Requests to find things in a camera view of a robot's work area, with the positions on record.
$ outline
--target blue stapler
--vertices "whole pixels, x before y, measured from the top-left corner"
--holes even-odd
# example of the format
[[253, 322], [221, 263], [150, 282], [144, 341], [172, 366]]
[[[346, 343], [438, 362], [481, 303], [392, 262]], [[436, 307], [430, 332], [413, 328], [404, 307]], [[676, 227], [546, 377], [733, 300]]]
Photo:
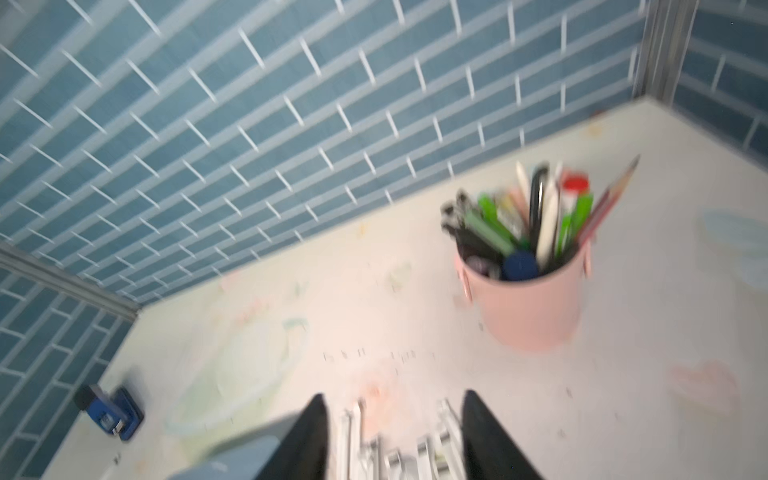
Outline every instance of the blue stapler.
[[117, 389], [110, 398], [98, 385], [83, 385], [73, 400], [99, 428], [109, 435], [119, 436], [123, 442], [131, 439], [144, 420], [144, 413], [124, 387]]

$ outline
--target pink pencil cup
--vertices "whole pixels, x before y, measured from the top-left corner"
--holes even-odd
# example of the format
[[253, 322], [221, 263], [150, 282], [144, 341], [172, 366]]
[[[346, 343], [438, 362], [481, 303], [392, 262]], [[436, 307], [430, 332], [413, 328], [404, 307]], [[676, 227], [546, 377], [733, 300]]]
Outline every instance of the pink pencil cup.
[[491, 280], [456, 256], [456, 270], [470, 303], [477, 303], [488, 331], [502, 344], [543, 352], [567, 342], [581, 315], [582, 280], [590, 274], [587, 245], [568, 264], [525, 282]]

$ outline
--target red cap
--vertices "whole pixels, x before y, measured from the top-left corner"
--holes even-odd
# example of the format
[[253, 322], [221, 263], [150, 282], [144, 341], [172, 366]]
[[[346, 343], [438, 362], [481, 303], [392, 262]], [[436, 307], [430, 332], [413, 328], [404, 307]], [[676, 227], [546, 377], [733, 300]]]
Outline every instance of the red cap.
[[585, 174], [574, 172], [563, 180], [563, 190], [584, 194], [589, 191], [589, 178]]

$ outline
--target desk surface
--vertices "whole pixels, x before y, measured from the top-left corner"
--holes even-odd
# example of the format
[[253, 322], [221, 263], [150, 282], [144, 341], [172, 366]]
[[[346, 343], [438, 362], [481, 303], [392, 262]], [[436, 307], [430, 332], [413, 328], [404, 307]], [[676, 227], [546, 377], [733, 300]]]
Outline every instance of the desk surface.
[[[515, 161], [563, 160], [599, 191], [638, 153], [572, 341], [500, 346], [461, 301], [439, 206], [511, 182]], [[81, 415], [45, 478], [166, 478], [316, 392], [334, 419], [364, 397], [367, 433], [413, 453], [436, 402], [458, 409], [469, 388], [548, 480], [762, 478], [768, 292], [736, 278], [700, 215], [768, 223], [766, 205], [768, 174], [738, 153], [650, 102], [621, 108], [147, 308], [101, 382], [130, 383], [144, 425], [122, 445]], [[671, 393], [670, 368], [707, 360], [737, 381], [730, 415]]]

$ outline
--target pink bucket handle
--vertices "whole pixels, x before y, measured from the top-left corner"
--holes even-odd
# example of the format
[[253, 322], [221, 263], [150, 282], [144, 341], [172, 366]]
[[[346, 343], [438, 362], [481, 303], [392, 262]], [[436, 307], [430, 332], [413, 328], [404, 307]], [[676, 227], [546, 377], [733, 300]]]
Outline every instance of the pink bucket handle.
[[[456, 274], [458, 275], [458, 278], [462, 281], [462, 287], [464, 288], [464, 296], [467, 298], [469, 303], [473, 303], [472, 300], [472, 289], [469, 286], [469, 277], [467, 276], [467, 269], [464, 266], [464, 262], [462, 262], [462, 258], [456, 254], [456, 257], [454, 259], [454, 267], [456, 268]], [[591, 242], [587, 243], [586, 246], [584, 246], [584, 276], [586, 278], [592, 277], [592, 245]]]

